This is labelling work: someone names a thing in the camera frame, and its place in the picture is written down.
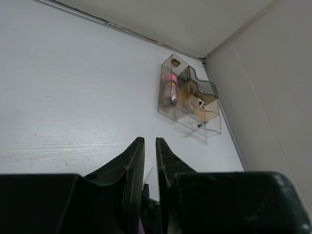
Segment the pink capped pencil tube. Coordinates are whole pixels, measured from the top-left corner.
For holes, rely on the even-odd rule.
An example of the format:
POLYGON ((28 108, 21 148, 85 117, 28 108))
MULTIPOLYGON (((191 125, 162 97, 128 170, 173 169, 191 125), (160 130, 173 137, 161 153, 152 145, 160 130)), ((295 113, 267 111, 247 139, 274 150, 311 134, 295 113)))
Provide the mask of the pink capped pencil tube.
POLYGON ((169 73, 164 78, 163 84, 163 105, 168 107, 170 105, 177 105, 177 76, 174 73, 169 73))

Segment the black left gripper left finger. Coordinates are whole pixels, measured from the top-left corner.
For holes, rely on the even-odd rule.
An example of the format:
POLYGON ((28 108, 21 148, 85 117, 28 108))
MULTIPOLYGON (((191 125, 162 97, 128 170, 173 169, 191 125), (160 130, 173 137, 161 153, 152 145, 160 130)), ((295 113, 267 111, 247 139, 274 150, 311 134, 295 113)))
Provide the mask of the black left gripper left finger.
POLYGON ((3 234, 136 234, 145 163, 144 138, 86 176, 0 177, 3 234))

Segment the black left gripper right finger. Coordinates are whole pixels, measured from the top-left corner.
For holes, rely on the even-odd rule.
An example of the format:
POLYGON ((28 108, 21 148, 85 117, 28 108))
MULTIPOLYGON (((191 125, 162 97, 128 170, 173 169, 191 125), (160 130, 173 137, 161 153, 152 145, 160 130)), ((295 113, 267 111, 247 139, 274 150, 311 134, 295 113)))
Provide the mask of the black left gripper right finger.
POLYGON ((277 172, 200 173, 156 139, 164 234, 309 234, 292 183, 277 172))

